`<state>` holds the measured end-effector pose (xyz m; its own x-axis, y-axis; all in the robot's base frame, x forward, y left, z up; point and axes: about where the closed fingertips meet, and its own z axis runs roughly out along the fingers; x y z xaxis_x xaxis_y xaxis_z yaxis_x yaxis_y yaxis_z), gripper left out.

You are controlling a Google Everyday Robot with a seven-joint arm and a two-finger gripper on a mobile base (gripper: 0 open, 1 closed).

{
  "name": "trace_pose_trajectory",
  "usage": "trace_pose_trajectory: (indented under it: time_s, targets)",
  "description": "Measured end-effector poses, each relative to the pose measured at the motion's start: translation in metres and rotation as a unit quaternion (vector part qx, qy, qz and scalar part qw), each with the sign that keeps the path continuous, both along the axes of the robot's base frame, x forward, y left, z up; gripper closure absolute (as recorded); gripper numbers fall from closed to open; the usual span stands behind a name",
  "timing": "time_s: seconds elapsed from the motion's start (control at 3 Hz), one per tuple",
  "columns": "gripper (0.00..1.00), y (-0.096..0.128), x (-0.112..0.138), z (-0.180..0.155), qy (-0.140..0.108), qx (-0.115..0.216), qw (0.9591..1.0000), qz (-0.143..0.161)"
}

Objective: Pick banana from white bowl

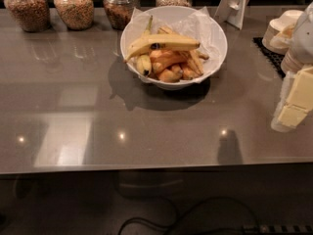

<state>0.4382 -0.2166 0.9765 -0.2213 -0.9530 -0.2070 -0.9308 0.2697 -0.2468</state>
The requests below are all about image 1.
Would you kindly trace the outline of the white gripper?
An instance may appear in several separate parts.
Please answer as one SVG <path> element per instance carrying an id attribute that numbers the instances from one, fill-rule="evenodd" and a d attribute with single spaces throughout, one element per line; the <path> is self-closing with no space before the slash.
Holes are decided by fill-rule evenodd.
<path id="1" fill-rule="evenodd" d="M 297 74 L 288 71 L 283 79 L 280 102 L 271 121 L 271 128 L 279 132 L 289 132 L 312 110 L 313 67 L 304 67 Z"/>

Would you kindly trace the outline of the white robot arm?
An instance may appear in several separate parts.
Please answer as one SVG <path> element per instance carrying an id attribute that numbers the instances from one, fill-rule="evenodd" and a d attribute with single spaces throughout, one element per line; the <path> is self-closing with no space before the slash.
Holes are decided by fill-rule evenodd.
<path id="1" fill-rule="evenodd" d="M 271 127 L 289 132 L 313 111 L 313 3 L 295 24 L 281 69 L 286 76 Z"/>

